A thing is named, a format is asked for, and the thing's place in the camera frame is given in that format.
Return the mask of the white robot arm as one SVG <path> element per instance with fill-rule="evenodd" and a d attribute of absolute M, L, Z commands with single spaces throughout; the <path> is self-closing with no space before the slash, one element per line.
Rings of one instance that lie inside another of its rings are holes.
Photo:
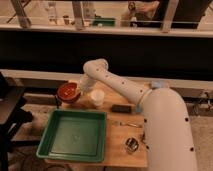
<path fill-rule="evenodd" d="M 87 61 L 80 79 L 83 92 L 97 81 L 142 109 L 148 171 L 198 171 L 187 106 L 167 87 L 151 88 L 108 71 L 105 59 Z"/>

